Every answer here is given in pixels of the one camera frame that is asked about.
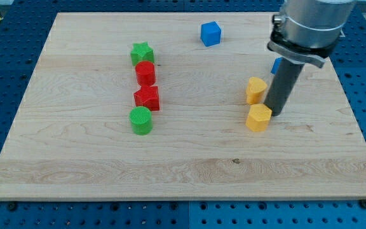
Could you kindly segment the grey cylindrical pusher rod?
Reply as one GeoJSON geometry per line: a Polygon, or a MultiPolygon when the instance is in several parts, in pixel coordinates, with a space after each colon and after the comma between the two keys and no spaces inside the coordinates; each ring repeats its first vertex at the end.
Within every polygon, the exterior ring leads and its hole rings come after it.
{"type": "Polygon", "coordinates": [[[294,64],[282,58],[264,100],[264,104],[272,110],[272,116],[282,112],[303,67],[304,64],[294,64]]]}

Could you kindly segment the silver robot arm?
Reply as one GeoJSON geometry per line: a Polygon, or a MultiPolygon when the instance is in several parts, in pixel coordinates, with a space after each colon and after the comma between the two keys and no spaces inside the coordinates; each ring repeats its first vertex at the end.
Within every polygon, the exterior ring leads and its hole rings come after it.
{"type": "Polygon", "coordinates": [[[278,116],[306,64],[322,68],[337,45],[354,0],[285,0],[272,16],[268,50],[281,55],[264,104],[278,116]]]}

